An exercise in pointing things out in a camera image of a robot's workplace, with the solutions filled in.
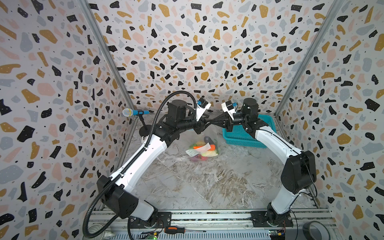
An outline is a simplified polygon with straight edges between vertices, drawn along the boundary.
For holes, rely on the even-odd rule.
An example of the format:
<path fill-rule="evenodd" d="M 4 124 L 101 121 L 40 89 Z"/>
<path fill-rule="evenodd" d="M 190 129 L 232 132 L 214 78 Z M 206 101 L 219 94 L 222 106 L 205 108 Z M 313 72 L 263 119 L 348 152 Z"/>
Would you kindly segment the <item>clear zip top bag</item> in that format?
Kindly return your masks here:
<path fill-rule="evenodd" d="M 193 163 L 217 159 L 222 152 L 224 142 L 222 128 L 210 125 L 203 132 L 197 134 L 194 130 L 184 133 L 187 147 L 185 153 Z"/>

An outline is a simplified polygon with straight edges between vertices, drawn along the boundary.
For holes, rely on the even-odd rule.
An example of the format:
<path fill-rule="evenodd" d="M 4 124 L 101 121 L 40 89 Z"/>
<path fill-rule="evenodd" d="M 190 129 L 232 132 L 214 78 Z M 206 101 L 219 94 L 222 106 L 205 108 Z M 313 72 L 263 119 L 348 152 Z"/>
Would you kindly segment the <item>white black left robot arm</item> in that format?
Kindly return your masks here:
<path fill-rule="evenodd" d="M 180 134 L 187 130 L 195 130 L 198 134 L 205 129 L 204 113 L 211 104 L 204 98 L 197 101 L 195 109 L 187 113 L 190 106 L 185 101 L 174 100 L 167 104 L 168 113 L 161 119 L 155 118 L 150 128 L 146 142 L 135 154 L 110 177 L 101 176 L 97 186 L 104 205 L 110 208 L 118 217 L 139 218 L 147 223 L 153 223 L 158 210 L 146 201 L 132 195 L 132 190 L 140 177 Z"/>

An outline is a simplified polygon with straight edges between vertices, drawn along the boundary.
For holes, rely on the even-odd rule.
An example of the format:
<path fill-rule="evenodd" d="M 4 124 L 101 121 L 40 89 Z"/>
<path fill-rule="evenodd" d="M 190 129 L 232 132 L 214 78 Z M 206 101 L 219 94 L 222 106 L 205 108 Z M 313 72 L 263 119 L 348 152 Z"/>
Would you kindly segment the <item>orange carrot toy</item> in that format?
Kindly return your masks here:
<path fill-rule="evenodd" d="M 194 149 L 200 152 L 214 151 L 216 149 L 215 145 L 206 144 L 204 146 L 194 146 Z"/>

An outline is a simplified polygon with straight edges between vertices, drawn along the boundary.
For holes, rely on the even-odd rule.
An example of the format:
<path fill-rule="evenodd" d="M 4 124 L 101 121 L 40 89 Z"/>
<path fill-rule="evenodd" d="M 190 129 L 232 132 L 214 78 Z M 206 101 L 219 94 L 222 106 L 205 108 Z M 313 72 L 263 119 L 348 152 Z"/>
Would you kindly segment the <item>dark avocado toy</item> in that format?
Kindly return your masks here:
<path fill-rule="evenodd" d="M 208 136 L 204 137 L 204 142 L 206 144 L 210 144 L 210 145 L 214 145 L 215 144 L 215 142 L 210 137 L 208 137 Z"/>

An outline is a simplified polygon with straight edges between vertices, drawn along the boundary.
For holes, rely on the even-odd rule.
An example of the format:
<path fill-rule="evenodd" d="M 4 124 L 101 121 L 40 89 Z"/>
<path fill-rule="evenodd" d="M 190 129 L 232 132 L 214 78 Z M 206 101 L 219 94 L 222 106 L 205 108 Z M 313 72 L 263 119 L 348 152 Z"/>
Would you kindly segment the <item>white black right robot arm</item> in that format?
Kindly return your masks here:
<path fill-rule="evenodd" d="M 259 105 L 255 99 L 246 98 L 239 112 L 231 101 L 222 104 L 223 113 L 209 120 L 228 132 L 234 126 L 242 126 L 247 134 L 270 149 L 284 164 L 281 174 L 282 187 L 267 206 L 266 222 L 280 225 L 290 215 L 291 206 L 300 194 L 316 182 L 315 156 L 311 151 L 302 151 L 293 146 L 259 117 Z"/>

